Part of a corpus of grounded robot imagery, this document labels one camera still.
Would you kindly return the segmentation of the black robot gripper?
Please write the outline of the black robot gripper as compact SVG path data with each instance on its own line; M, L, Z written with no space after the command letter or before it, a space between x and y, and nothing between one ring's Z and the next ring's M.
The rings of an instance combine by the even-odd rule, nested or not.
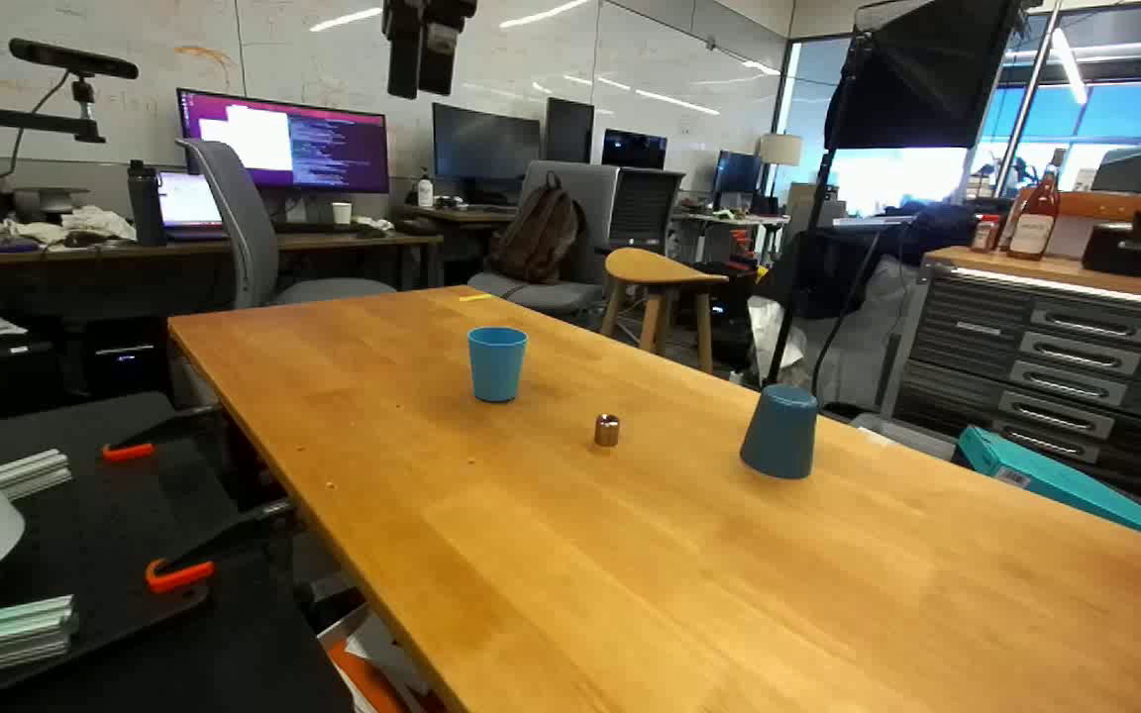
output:
M448 94L454 71L454 40L477 0L382 0L378 32L388 40L388 93L417 98Z

